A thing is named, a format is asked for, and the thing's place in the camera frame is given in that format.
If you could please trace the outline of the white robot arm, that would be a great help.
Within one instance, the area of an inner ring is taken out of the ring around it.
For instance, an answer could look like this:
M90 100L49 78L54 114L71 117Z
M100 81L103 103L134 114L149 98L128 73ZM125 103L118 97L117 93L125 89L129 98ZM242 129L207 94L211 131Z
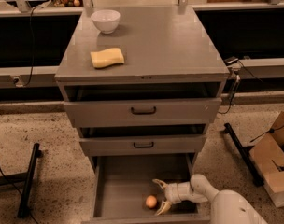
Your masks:
M190 201L210 203L210 224L268 224L254 207L238 192L214 188L204 175L192 175L188 182L165 183L153 179L165 199L156 216L167 213L174 204Z

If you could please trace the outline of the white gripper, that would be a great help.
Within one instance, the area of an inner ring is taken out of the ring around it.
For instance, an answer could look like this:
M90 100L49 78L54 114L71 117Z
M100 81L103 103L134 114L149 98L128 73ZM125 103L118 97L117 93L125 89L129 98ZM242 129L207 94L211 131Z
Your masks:
M164 190L164 196L166 199L166 201L162 201L160 208L156 211L156 216L167 213L171 208L172 204L177 204L181 202L181 199L178 194L177 183L166 184L160 179L153 179L152 182L157 184L161 190Z

